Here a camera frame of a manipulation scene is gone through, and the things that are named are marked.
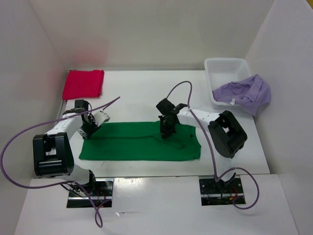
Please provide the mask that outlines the green t shirt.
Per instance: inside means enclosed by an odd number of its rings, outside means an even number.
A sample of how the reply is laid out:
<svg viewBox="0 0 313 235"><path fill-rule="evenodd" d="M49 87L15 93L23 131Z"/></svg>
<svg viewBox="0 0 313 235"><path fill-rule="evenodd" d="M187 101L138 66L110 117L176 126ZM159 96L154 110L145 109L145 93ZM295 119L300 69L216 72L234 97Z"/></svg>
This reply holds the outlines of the green t shirt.
<svg viewBox="0 0 313 235"><path fill-rule="evenodd" d="M176 132L163 139L160 122L104 123L84 140L80 160L87 161L192 161L201 157L195 127L176 125Z"/></svg>

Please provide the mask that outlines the red t shirt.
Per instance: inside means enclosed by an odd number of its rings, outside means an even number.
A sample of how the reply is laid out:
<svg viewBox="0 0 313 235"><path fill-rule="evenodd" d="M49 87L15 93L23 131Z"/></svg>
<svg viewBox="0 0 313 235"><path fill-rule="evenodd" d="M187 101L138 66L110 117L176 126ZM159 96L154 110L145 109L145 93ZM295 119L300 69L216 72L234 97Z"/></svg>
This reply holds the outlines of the red t shirt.
<svg viewBox="0 0 313 235"><path fill-rule="evenodd" d="M104 75L103 70L70 70L62 93L62 100L98 98L102 93Z"/></svg>

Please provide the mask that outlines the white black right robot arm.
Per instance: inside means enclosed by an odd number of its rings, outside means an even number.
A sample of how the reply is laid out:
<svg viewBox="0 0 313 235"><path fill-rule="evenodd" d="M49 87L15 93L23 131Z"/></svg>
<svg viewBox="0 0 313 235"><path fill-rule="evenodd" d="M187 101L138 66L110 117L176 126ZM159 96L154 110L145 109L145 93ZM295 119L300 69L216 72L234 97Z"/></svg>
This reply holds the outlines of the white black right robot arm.
<svg viewBox="0 0 313 235"><path fill-rule="evenodd" d="M161 100L156 108L161 113L160 135L166 139L176 133L177 125L189 125L203 131L210 148L224 158L233 159L243 148L247 134L230 111L210 113L180 103L175 106L167 98Z"/></svg>

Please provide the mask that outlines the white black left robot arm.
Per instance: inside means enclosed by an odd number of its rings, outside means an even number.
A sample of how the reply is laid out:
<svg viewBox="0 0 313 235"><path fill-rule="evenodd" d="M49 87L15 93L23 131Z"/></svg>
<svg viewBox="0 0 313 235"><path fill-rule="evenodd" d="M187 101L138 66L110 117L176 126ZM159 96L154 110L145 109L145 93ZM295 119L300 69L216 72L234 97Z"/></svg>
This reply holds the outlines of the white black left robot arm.
<svg viewBox="0 0 313 235"><path fill-rule="evenodd" d="M85 100L75 101L74 108L63 113L64 120L45 134L33 138L35 174L78 182L80 190L88 196L96 193L98 184L91 170L75 165L70 139L76 132L83 139L90 139L101 128L100 121L91 114L90 107Z"/></svg>

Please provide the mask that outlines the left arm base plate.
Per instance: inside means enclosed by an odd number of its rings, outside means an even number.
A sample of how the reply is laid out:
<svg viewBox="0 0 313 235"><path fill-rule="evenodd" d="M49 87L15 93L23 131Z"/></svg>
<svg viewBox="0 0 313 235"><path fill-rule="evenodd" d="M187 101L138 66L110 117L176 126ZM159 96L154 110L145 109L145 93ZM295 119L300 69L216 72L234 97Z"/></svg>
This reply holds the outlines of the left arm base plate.
<svg viewBox="0 0 313 235"><path fill-rule="evenodd" d="M97 208L111 208L113 195L113 178L95 178L92 187L83 185ZM68 188L67 208L92 208L88 196L77 185Z"/></svg>

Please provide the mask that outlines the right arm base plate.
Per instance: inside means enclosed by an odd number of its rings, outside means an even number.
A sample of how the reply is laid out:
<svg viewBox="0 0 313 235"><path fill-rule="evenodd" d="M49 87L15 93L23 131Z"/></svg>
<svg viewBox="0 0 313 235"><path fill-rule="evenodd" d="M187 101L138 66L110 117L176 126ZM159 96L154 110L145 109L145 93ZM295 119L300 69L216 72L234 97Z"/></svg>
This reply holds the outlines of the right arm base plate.
<svg viewBox="0 0 313 235"><path fill-rule="evenodd" d="M222 180L215 182L214 178L199 178L201 205L243 205L246 203L244 190L240 178L234 178L230 182Z"/></svg>

